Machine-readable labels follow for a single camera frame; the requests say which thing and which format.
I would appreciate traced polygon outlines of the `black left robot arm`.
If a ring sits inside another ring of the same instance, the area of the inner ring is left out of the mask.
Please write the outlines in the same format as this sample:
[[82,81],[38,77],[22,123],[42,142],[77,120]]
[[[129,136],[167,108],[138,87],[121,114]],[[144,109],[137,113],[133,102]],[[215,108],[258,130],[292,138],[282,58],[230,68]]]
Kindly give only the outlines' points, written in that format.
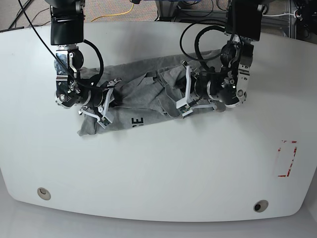
[[[203,68],[194,72],[187,62],[185,96],[176,102],[177,109],[187,116],[198,108],[215,107],[216,102],[234,108],[245,102],[253,62],[253,41],[261,35],[262,0],[230,0],[226,20],[201,19],[209,25],[195,37],[195,57]],[[200,38],[208,31],[219,31],[230,36],[221,51],[210,58],[203,58]]]

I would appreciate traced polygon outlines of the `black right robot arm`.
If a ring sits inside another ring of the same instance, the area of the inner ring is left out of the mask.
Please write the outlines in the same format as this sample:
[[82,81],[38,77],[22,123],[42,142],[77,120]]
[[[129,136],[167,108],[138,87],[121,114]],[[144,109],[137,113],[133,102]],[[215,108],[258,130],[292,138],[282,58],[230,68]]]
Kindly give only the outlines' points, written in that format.
[[[83,0],[49,0],[51,12],[51,45],[57,46],[54,66],[56,70],[56,103],[64,108],[80,105],[79,114],[96,119],[105,128],[113,123],[109,105],[114,100],[116,78],[100,84],[104,61],[99,49],[84,38]],[[97,54],[100,70],[90,78],[81,77],[84,56],[77,46],[89,45]]]

